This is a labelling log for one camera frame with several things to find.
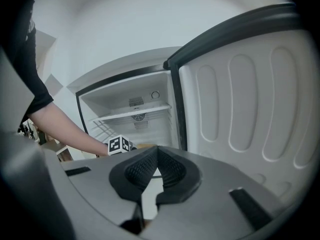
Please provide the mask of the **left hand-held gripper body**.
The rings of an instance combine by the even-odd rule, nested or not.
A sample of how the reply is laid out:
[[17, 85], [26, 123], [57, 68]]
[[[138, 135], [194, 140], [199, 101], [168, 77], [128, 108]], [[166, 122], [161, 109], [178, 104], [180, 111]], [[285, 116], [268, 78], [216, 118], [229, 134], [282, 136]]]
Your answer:
[[137, 146], [122, 134], [110, 138], [108, 140], [107, 147], [109, 156], [120, 153], [127, 153], [137, 149]]

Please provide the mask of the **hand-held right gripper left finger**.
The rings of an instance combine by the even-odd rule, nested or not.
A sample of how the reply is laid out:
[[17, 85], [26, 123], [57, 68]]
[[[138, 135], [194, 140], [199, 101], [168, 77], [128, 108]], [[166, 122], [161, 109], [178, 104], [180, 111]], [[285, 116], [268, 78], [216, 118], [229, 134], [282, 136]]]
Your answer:
[[115, 225], [138, 235], [145, 227], [142, 194], [157, 169], [157, 147], [61, 163], [79, 194]]

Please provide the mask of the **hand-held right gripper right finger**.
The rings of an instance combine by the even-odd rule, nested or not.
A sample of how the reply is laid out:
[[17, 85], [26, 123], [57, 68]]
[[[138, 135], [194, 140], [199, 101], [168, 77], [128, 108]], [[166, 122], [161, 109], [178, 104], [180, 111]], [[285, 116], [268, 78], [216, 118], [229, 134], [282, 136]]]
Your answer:
[[160, 146], [162, 176], [173, 162], [182, 164], [181, 180], [165, 187], [146, 240], [263, 240], [267, 225], [284, 210], [281, 201], [238, 168], [212, 158]]

